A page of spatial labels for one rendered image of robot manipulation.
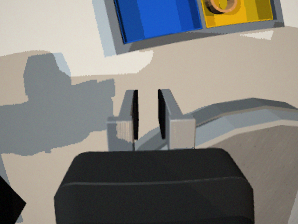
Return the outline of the grey round turntable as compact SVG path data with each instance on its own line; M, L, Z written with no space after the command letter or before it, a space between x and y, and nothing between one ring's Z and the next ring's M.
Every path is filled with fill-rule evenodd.
M230 153L254 189L255 224L298 224L298 108L247 98L191 114L195 149Z

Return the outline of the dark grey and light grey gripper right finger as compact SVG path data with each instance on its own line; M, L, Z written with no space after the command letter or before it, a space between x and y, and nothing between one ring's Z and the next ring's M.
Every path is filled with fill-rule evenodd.
M168 150L195 149L196 119L182 114L170 89L158 89L158 121Z

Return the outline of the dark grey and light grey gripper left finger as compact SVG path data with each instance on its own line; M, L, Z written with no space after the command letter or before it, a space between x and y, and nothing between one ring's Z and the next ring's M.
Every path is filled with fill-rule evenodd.
M119 115L106 121L108 151L135 151L138 128L138 90L126 90Z

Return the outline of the bronze bushing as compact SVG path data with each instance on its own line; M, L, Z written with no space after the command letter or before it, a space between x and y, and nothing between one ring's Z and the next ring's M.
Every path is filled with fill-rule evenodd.
M231 12L233 9L235 9L236 5L237 5L237 0L227 0L227 6L226 9L222 10L220 8L218 8L213 0L205 0L205 5L206 8L212 12L213 14L224 14L227 12Z

